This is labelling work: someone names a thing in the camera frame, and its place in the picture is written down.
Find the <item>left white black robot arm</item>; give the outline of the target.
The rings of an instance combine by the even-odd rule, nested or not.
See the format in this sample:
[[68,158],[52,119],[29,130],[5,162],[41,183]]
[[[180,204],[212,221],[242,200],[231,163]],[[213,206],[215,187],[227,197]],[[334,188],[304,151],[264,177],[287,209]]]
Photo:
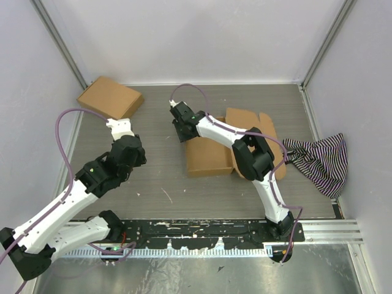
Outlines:
[[39,214],[17,228],[1,229],[1,244],[18,273],[30,281],[62,255],[84,244],[118,242],[124,224],[111,210],[69,230],[61,228],[85,207],[128,180],[133,168],[146,163],[138,135],[123,135],[109,152],[86,163],[67,189]]

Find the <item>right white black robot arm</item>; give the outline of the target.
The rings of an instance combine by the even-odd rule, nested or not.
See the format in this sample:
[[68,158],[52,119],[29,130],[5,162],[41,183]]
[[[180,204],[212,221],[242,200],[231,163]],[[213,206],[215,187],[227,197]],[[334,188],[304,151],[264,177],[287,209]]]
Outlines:
[[266,136],[255,127],[246,130],[219,122],[204,111],[194,113],[172,107],[170,113],[181,142],[202,137],[233,151],[240,173],[254,185],[261,199],[272,239],[281,242],[292,237],[297,221],[277,186],[274,154],[265,140]]

